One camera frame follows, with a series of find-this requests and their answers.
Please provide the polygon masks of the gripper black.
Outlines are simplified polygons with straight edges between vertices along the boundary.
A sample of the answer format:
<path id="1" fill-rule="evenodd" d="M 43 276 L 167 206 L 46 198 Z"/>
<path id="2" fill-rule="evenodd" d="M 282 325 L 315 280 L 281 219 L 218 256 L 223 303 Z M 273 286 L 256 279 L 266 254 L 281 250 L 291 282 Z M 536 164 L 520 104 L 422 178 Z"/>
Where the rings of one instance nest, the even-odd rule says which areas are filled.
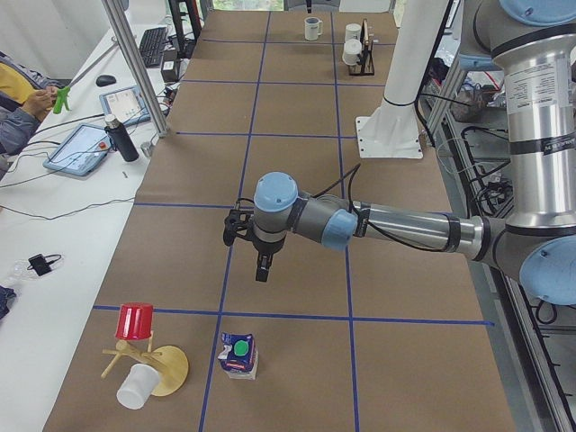
<path id="1" fill-rule="evenodd" d="M 273 258 L 284 247 L 285 231 L 269 232 L 257 224 L 252 226 L 253 244 L 258 252 L 256 260 L 256 280 L 265 282 L 270 274 Z"/>

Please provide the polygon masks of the person forearm grey sleeve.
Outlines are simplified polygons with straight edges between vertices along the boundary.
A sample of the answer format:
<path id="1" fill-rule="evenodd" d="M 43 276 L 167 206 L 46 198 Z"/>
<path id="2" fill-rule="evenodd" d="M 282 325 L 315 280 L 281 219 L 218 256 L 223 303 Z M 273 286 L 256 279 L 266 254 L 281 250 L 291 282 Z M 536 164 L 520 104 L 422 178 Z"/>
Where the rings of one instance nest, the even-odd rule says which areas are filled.
<path id="1" fill-rule="evenodd" d="M 22 108 L 9 112 L 1 108 L 1 153 L 14 156 L 28 144 L 41 122 Z"/>

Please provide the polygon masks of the person hand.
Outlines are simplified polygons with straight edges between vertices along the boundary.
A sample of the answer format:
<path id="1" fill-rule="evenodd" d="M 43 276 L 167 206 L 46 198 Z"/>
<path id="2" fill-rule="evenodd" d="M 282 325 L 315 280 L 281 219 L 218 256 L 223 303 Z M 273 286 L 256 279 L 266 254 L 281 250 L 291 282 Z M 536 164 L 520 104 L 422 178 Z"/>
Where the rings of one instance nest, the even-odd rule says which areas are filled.
<path id="1" fill-rule="evenodd" d="M 28 96 L 22 109 L 39 122 L 43 122 L 53 108 L 57 96 L 58 89 L 55 86 L 37 90 Z"/>

